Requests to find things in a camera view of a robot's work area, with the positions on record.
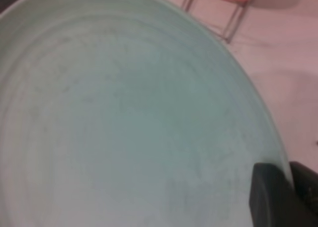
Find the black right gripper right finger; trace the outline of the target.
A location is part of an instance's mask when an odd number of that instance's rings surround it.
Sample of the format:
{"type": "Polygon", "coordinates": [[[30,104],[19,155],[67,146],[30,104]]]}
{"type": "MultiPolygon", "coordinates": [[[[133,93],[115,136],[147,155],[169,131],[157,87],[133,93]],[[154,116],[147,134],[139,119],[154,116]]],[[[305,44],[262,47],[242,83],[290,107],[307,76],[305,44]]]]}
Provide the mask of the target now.
{"type": "Polygon", "coordinates": [[[318,173],[305,165],[290,162],[294,187],[299,202],[291,214],[291,227],[316,227],[318,225],[318,173]]]}

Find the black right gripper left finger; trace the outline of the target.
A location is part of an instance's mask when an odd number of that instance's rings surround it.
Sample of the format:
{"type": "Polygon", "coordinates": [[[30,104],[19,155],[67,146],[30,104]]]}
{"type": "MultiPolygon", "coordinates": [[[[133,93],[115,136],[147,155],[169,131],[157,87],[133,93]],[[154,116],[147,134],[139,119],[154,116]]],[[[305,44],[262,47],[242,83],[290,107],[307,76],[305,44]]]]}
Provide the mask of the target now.
{"type": "Polygon", "coordinates": [[[294,191],[275,165],[253,166],[249,208],[254,227],[294,227],[294,191]]]}

